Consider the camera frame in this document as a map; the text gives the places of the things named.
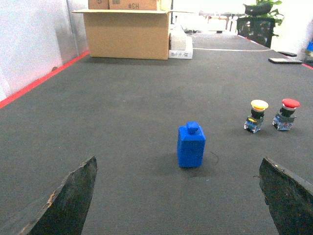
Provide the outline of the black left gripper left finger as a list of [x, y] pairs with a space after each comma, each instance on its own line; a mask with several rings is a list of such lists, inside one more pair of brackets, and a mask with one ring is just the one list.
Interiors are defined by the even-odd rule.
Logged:
[[2, 235], [80, 235], [82, 233], [97, 175], [93, 156], [70, 172], [39, 208], [33, 203], [0, 227]]

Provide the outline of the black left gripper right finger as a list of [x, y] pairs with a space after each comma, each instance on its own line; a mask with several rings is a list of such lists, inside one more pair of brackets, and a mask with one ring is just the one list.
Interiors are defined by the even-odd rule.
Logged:
[[313, 233], [313, 186], [287, 168], [263, 158], [260, 188], [280, 235]]

